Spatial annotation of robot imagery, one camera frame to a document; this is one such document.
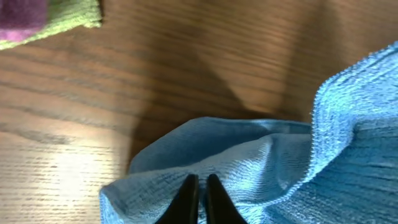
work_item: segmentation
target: microfiber cloth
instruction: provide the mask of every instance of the microfiber cloth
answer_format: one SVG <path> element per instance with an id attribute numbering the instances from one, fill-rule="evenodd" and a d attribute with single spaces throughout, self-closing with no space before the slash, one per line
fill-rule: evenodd
<path id="1" fill-rule="evenodd" d="M 22 41 L 43 29 L 47 0 L 0 0 L 0 40 Z"/>
<path id="2" fill-rule="evenodd" d="M 188 174 L 201 195 L 218 175 L 250 224 L 397 223 L 398 42 L 328 79 L 312 114 L 188 121 L 101 189 L 102 223 L 155 223 Z"/>
<path id="3" fill-rule="evenodd" d="M 39 7 L 39 9 L 28 7 L 28 5 L 26 5 L 26 8 L 25 6 L 19 6 L 18 9 L 14 8 L 14 6 L 10 7 L 10 4 L 21 3 L 22 1 L 29 2 L 29 5 L 35 2 L 35 7 Z M 43 13 L 42 9 L 44 1 L 47 4 L 46 13 Z M 3 23 L 0 20 L 0 39 L 4 39 L 4 32 L 6 32 L 7 39 L 12 40 L 22 40 L 35 33 L 33 36 L 20 42 L 0 40 L 0 50 L 26 44 L 33 40 L 43 39 L 77 26 L 91 28 L 101 25 L 101 11 L 97 0 L 0 0 L 0 5 L 2 6 L 0 8 L 0 18 L 2 16 L 7 17 L 7 20 L 3 20 Z M 15 15 L 18 16 L 21 13 L 22 9 L 25 9 L 24 14 L 26 17 L 15 17 Z M 41 27 L 41 23 L 43 23 L 42 16 L 46 16 L 47 21 L 43 29 Z M 16 34 L 12 32 L 10 36 L 10 25 L 14 27 L 19 26 L 20 28 L 24 26 L 27 28 L 27 33 L 21 35 L 20 33 Z"/>

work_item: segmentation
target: green cloth edge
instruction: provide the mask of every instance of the green cloth edge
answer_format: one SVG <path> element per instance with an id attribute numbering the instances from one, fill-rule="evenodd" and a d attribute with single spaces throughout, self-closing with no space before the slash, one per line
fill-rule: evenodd
<path id="1" fill-rule="evenodd" d="M 22 42 L 0 41 L 0 50 L 46 38 L 78 26 L 101 27 L 101 10 L 97 0 L 49 0 L 47 25 Z"/>

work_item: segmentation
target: black object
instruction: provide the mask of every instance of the black object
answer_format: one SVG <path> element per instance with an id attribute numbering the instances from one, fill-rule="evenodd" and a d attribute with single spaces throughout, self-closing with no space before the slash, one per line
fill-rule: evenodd
<path id="1" fill-rule="evenodd" d="M 198 223 L 198 183 L 197 175 L 188 175 L 156 224 Z M 216 174 L 211 174 L 207 178 L 205 208 L 208 224 L 248 224 L 235 208 Z"/>

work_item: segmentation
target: purple cloth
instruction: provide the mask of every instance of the purple cloth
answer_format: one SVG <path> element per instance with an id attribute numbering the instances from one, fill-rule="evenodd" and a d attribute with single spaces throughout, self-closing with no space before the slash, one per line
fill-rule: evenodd
<path id="1" fill-rule="evenodd" d="M 0 40 L 23 41 L 46 20 L 47 0 L 0 0 Z"/>

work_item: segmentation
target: table surface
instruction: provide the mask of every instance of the table surface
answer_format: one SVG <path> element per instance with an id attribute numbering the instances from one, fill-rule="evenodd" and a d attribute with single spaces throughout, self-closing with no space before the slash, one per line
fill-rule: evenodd
<path id="1" fill-rule="evenodd" d="M 99 223 L 100 187 L 173 128 L 310 121 L 324 80 L 398 39 L 393 0 L 102 4 L 100 29 L 0 52 L 0 223 Z"/>

